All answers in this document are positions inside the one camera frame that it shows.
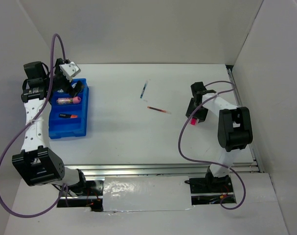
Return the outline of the pink eraser tube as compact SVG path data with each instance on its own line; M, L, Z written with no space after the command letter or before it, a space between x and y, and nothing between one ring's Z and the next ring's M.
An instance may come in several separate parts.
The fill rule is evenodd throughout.
M58 98L57 99L57 104L58 105L71 105L71 104L79 104L81 102L81 98L76 96L76 97L69 97L69 98Z

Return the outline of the orange black highlighter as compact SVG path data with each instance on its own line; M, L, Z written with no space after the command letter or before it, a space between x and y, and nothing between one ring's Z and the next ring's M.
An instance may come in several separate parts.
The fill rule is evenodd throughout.
M73 114L59 114L59 118L78 118L78 115L73 115Z

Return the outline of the pink black highlighter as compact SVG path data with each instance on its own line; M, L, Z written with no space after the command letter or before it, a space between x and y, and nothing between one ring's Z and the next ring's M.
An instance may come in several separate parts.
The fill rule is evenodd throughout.
M193 126L195 126L197 123L198 123L198 120L196 118L192 118L190 120L190 124L193 125Z

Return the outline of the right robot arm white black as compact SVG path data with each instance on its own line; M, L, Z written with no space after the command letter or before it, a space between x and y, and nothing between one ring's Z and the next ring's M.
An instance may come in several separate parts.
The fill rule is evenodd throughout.
M253 140L250 111L221 98L222 92L208 90L203 82L191 86L192 98L185 116L190 124L204 122L208 112L218 118L217 139L222 148L216 164L211 163L205 180L207 190L216 192L222 186L221 178L226 177L234 161Z

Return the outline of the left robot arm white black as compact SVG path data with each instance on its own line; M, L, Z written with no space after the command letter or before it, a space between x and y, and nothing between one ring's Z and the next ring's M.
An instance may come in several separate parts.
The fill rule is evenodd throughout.
M53 92L62 90L75 97L83 89L82 82L75 87L72 79L81 71L70 60L56 60L51 70L41 61L23 66L27 79L23 82L21 99L26 111L26 131L19 154L13 155L12 164L27 185L62 185L77 195L88 191L88 182L79 169L69 169L54 153L49 144L48 119Z

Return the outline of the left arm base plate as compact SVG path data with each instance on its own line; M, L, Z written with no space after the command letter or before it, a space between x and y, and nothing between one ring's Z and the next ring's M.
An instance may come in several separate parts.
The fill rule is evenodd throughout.
M91 180L86 183L86 187L78 193L69 189L67 196L63 194L61 197L57 207L87 208L92 212L102 212L104 180Z

